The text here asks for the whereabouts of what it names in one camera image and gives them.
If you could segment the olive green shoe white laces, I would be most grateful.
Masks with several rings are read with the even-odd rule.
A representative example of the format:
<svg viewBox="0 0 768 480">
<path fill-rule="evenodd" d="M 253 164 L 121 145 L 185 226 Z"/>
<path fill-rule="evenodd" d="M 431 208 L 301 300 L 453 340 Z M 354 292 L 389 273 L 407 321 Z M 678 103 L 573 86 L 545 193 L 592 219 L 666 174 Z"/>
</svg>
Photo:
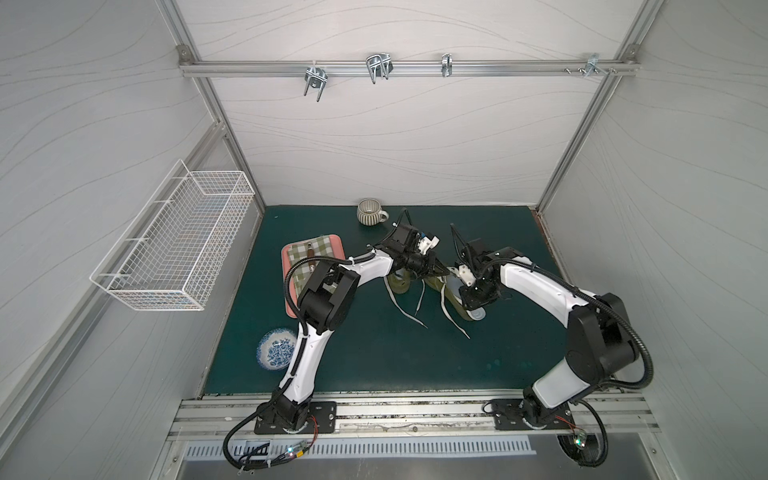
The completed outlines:
<svg viewBox="0 0 768 480">
<path fill-rule="evenodd" d="M 407 319 L 420 325 L 421 327 L 427 328 L 427 326 L 421 320 L 419 320 L 415 315 L 406 312 L 398 303 L 397 296 L 407 293 L 410 289 L 411 282 L 411 275 L 405 269 L 397 270 L 384 278 L 385 288 L 389 299 L 398 310 L 398 312 Z"/>
</svg>

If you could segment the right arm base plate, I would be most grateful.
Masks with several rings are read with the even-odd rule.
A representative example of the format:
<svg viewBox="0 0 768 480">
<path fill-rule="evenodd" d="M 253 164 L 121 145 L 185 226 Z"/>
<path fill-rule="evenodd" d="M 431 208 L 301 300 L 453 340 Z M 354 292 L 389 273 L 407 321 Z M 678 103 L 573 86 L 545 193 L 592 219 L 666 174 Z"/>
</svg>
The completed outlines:
<svg viewBox="0 0 768 480">
<path fill-rule="evenodd" d="M 568 407 L 547 408 L 533 397 L 492 399 L 481 411 L 493 419 L 499 431 L 571 430 L 575 426 Z"/>
</svg>

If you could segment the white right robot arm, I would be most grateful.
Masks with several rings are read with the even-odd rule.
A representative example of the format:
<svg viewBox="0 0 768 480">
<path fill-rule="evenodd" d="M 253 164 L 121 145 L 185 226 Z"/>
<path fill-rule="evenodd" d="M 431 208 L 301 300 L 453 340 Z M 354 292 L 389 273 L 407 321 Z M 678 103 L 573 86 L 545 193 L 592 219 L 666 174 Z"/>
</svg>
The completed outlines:
<svg viewBox="0 0 768 480">
<path fill-rule="evenodd" d="M 458 263 L 458 298 L 474 319 L 513 290 L 558 320 L 566 330 L 563 359 L 524 390 L 520 409 L 532 424 L 602 387 L 641 390 L 654 378 L 650 351 L 614 294 L 596 295 L 541 268 L 517 250 L 491 251 L 451 228 Z"/>
</svg>

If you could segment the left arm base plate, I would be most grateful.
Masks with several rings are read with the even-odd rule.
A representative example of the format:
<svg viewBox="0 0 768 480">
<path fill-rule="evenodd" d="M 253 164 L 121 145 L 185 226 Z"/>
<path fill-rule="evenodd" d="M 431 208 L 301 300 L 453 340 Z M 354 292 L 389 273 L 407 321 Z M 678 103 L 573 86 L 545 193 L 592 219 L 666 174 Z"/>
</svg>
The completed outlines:
<svg viewBox="0 0 768 480">
<path fill-rule="evenodd" d="M 296 404 L 278 401 L 256 417 L 254 433 L 266 434 L 310 434 L 318 430 L 321 434 L 335 431 L 337 403 L 315 401 Z"/>
</svg>

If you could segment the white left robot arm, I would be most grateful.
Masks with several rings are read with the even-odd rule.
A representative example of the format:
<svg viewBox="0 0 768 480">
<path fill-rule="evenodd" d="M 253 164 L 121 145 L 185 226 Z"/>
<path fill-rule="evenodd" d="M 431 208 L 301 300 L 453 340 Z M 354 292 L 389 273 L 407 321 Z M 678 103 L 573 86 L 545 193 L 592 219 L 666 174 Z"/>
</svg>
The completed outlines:
<svg viewBox="0 0 768 480">
<path fill-rule="evenodd" d="M 447 268 L 435 253 L 438 244 L 437 236 L 399 223 L 357 257 L 313 256 L 291 265 L 284 276 L 283 293 L 298 320 L 298 341 L 287 373 L 271 398 L 280 416 L 296 421 L 308 413 L 325 348 L 345 321 L 357 289 L 401 269 L 416 278 L 445 273 Z"/>
</svg>

